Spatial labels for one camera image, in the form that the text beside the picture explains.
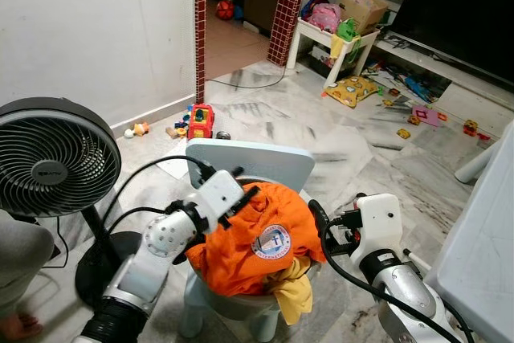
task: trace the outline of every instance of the toy car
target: toy car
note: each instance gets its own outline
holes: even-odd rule
[[[195,104],[191,111],[190,129],[187,138],[212,138],[214,112],[208,104]]]
[[[466,133],[468,136],[475,137],[478,130],[479,124],[477,124],[473,120],[467,120],[466,122],[464,122],[463,132]]]
[[[410,116],[407,122],[409,122],[412,125],[419,125],[421,121],[416,116]]]
[[[410,137],[410,133],[405,130],[405,129],[399,129],[397,132],[396,132],[397,135],[399,135],[401,138],[403,138],[404,140],[406,140],[407,138]]]

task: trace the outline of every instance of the green toy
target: green toy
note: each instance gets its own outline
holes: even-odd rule
[[[352,52],[348,54],[348,63],[352,63],[357,57],[359,48],[361,48],[361,36],[355,31],[355,21],[353,18],[348,18],[344,22],[339,23],[336,33],[337,36],[339,36],[345,42],[352,42],[354,38],[359,37],[359,39],[353,45]]]

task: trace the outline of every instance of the grey pants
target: grey pants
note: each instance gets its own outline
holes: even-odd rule
[[[15,312],[16,303],[54,248],[51,233],[0,214],[0,318]]]

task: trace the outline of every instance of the orange shirt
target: orange shirt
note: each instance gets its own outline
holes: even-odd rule
[[[202,271],[219,295],[264,294],[263,279],[291,266],[293,257],[308,255],[324,262],[314,217],[304,200],[286,186],[257,182],[254,196],[229,222],[190,248],[191,265]]]

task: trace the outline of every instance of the person's leg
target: person's leg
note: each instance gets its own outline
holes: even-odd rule
[[[18,340],[40,333],[32,316],[16,313],[16,304],[54,247],[51,233],[29,223],[0,216],[0,334]]]

